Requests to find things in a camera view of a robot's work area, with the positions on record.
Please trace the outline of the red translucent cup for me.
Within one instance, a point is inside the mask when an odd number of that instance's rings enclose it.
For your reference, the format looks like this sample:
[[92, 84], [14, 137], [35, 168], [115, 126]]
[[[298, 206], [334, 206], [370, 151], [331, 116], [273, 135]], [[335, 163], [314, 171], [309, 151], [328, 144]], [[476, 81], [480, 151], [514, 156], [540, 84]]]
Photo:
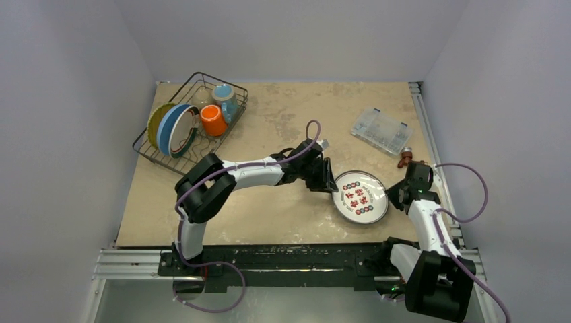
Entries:
[[201, 122], [205, 132], [212, 137], [219, 137], [226, 132], [228, 125], [222, 115], [222, 109], [210, 104], [200, 111]]

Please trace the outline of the round woven bamboo mat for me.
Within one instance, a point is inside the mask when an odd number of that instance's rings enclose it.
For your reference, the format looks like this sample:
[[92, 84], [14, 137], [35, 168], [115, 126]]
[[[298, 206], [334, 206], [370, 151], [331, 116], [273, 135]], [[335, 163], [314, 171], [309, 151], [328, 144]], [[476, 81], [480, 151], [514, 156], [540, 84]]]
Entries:
[[176, 104], [174, 102], [168, 102], [158, 106], [149, 117], [147, 122], [147, 140], [149, 144], [154, 148], [158, 149], [157, 144], [157, 134], [158, 134], [158, 127], [165, 117], [166, 113], [172, 109]]

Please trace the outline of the striped rim white plate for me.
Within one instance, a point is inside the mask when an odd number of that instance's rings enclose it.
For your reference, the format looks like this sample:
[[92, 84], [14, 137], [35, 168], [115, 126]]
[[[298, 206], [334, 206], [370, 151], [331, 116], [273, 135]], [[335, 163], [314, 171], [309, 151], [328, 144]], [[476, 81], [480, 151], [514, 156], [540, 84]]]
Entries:
[[191, 105], [174, 124], [170, 135], [170, 157], [181, 158], [194, 141], [199, 123], [198, 107]]

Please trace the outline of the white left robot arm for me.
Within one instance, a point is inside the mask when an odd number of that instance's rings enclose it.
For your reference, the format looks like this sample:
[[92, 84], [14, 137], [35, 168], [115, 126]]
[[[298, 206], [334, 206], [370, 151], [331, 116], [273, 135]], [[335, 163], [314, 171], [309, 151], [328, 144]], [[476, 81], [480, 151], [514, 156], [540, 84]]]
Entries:
[[303, 180], [311, 192], [338, 192], [331, 160], [323, 155], [324, 144], [307, 139], [297, 148], [254, 161], [224, 161], [214, 153], [206, 155], [175, 186], [175, 210], [180, 217], [174, 242], [178, 252], [175, 267], [184, 275], [200, 269], [207, 222], [237, 190]]

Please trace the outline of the white plate with red characters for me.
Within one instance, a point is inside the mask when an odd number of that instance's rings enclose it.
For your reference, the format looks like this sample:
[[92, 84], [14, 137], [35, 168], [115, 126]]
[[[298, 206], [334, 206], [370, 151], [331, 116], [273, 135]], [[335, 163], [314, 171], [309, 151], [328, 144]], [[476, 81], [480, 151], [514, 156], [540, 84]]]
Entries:
[[389, 209], [385, 185], [370, 173], [351, 170], [338, 175], [332, 194], [335, 208], [350, 222], [368, 225], [380, 221]]

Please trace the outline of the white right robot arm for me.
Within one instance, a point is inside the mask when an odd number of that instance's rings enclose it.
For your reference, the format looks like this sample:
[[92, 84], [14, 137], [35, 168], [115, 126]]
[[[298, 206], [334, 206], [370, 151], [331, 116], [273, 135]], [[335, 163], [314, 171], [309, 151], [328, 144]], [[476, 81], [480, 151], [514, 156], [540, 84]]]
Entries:
[[430, 166], [411, 162], [404, 179], [387, 190], [393, 206], [412, 221], [419, 245], [393, 244], [378, 255], [378, 265], [383, 272], [399, 271], [404, 278], [407, 310], [463, 322], [476, 268], [462, 258], [445, 230], [440, 197], [431, 190], [433, 179]]

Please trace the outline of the blue plate with bamboo pattern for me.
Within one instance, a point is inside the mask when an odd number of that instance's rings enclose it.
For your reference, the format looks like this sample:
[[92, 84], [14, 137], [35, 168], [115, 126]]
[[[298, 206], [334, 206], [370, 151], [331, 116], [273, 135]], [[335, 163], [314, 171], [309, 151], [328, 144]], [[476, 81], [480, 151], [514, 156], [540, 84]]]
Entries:
[[175, 122], [191, 105], [190, 104], [177, 104], [173, 106], [162, 118], [157, 132], [158, 149], [164, 155], [170, 155], [170, 135], [174, 128]]

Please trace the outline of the blue butterfly mug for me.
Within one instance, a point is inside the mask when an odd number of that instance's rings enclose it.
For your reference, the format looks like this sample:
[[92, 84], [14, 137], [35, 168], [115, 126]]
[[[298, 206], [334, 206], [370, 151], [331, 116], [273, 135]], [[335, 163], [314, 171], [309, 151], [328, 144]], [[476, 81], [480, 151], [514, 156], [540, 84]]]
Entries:
[[227, 124], [231, 124], [239, 109], [236, 92], [231, 85], [217, 85], [211, 92], [217, 105], [221, 108], [222, 116]]

